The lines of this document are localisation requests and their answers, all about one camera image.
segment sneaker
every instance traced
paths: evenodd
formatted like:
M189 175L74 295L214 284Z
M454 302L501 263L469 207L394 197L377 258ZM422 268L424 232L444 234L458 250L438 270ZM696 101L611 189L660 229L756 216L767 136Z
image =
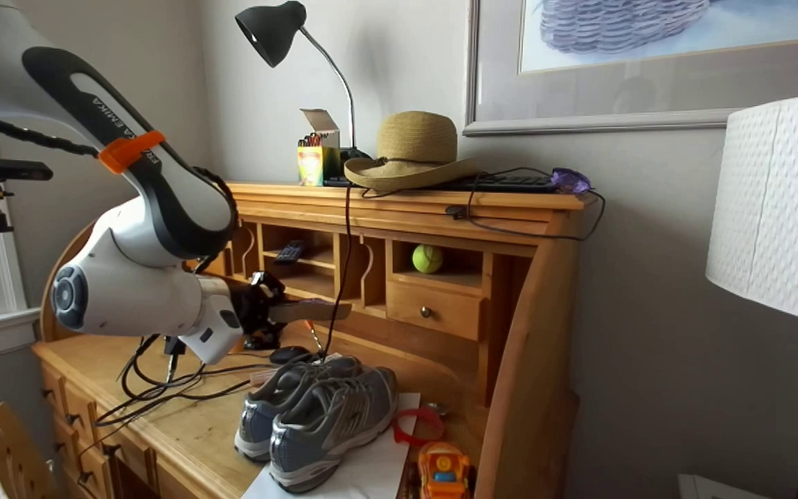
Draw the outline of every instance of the sneaker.
M289 492L318 487L351 449L370 442L391 426L394 384L391 367L316 383L272 423L272 480Z
M289 363L260 391L240 402L232 446L253 462L269 459L272 417L290 409L316 378L355 377L363 372L357 356L326 356L321 363Z

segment chair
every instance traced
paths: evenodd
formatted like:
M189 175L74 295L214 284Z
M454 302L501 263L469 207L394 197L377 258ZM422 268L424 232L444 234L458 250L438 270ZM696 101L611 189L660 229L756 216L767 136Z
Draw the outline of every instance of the chair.
M17 412L0 402L0 499L64 496Z

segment picture frame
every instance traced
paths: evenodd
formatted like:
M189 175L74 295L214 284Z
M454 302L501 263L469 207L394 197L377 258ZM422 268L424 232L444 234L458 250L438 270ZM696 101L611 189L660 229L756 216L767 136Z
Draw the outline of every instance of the picture frame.
M798 97L798 39L520 72L528 0L472 0L466 136L710 129Z

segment desk lamp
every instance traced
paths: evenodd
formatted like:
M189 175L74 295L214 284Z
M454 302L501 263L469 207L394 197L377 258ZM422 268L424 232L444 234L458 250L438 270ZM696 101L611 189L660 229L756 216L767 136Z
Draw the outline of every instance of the desk lamp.
M798 316L798 97L728 115L707 276Z
M341 65L334 64L334 57L305 28L308 8L301 3L253 4L253 8L244 8L240 14L236 14L236 22L269 65L279 65L279 61L289 54L297 32L301 32L325 54L325 61L337 72L337 78L345 89L348 151L341 151L341 155L344 155L344 161L365 155L355 147L355 97L351 97L351 89L348 89Z

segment tennis ball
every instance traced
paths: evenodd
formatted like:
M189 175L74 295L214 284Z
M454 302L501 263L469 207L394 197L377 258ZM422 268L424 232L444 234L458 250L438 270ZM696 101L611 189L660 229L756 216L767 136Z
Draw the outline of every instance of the tennis ball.
M411 252L411 263L416 265L416 270L433 275L444 263L444 252L438 247L417 244Z

